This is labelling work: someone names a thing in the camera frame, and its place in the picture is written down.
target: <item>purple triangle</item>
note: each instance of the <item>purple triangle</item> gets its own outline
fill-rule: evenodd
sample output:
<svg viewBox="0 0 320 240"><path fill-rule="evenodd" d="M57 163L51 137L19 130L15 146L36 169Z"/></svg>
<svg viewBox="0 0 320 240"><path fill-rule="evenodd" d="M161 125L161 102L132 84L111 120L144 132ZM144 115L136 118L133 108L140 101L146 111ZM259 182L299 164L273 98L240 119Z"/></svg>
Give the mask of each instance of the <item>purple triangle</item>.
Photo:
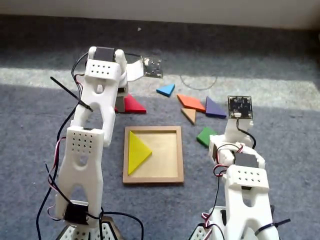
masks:
<svg viewBox="0 0 320 240"><path fill-rule="evenodd" d="M226 112L208 96L205 101L205 115L222 119L227 117Z"/></svg>

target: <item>cable tie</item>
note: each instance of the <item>cable tie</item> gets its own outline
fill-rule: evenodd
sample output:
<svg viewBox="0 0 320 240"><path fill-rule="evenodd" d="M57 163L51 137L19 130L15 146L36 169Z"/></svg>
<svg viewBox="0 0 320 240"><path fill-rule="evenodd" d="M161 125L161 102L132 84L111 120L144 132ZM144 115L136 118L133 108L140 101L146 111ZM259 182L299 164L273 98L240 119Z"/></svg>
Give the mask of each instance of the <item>cable tie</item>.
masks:
<svg viewBox="0 0 320 240"><path fill-rule="evenodd" d="M79 97L77 97L72 91L70 91L68 88L66 88L61 82L59 82L57 79L55 79L53 76L50 77L52 81L54 81L56 84L58 84L63 90L65 90L68 94L70 94L72 97L78 100L79 104L85 107L86 109L90 110L93 112L94 110L84 101L82 101Z"/></svg>
<svg viewBox="0 0 320 240"><path fill-rule="evenodd" d="M279 227L279 226L281 226L281 225L283 225L283 224L289 223L289 222L291 222L291 219L290 219L290 218L285 219L285 220L283 220L283 221L279 221L279 222L269 223L269 224L267 224L267 225L264 225L264 226L260 227L257 231L254 232L254 235L257 236L260 232L262 232L262 231L265 230L265 229L268 229L268 228L271 228L271 227L276 227L276 228L277 228L277 227Z"/></svg>

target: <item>yellow triangle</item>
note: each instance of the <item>yellow triangle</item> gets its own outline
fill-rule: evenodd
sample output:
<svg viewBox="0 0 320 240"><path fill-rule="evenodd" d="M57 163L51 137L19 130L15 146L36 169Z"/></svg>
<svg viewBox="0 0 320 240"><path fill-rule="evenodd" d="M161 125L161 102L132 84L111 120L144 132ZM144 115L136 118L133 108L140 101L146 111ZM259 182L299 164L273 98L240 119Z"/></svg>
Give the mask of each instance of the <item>yellow triangle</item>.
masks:
<svg viewBox="0 0 320 240"><path fill-rule="evenodd" d="M132 174L151 154L152 151L130 131L128 175Z"/></svg>
<svg viewBox="0 0 320 240"><path fill-rule="evenodd" d="M186 118L192 123L196 122L196 110L189 108L181 108L181 112L186 116Z"/></svg>

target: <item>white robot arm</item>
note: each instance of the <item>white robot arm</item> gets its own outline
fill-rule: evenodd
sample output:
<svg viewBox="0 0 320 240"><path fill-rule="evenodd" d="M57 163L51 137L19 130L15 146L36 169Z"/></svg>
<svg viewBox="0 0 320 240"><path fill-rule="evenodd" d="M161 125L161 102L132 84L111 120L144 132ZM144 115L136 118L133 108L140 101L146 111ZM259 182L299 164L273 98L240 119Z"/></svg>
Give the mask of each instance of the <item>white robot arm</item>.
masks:
<svg viewBox="0 0 320 240"><path fill-rule="evenodd" d="M102 129L85 128L91 111L79 104L67 129L57 185L68 200L74 188L81 186L87 201L67 201L61 194L55 196L55 216L76 227L74 234L66 239L77 239L79 232L83 236L90 233L91 239L100 239L103 147L108 147L112 140L117 98L128 94L128 79L132 81L143 75L142 59L127 64L125 53L120 49L95 46L89 49L81 100L93 111L101 112L103 126Z"/></svg>
<svg viewBox="0 0 320 240"><path fill-rule="evenodd" d="M225 133L210 136L208 152L215 175L224 182L226 206L214 205L209 213L203 213L205 224L198 226L190 239L279 240L265 160L253 149L256 140L247 133L253 126L251 97L229 96L228 103ZM217 174L215 170L220 167L224 170ZM200 232L203 238L194 238Z"/></svg>

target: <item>puzzle board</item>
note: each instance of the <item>puzzle board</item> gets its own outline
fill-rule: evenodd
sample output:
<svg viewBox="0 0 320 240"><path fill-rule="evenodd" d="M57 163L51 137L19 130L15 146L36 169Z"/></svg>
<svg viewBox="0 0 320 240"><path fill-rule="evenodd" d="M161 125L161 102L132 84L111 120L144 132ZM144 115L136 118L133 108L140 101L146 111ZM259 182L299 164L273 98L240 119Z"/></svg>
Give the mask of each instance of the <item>puzzle board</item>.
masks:
<svg viewBox="0 0 320 240"><path fill-rule="evenodd" d="M152 154L128 175L130 132L135 134ZM183 183L180 126L127 126L124 134L123 183Z"/></svg>

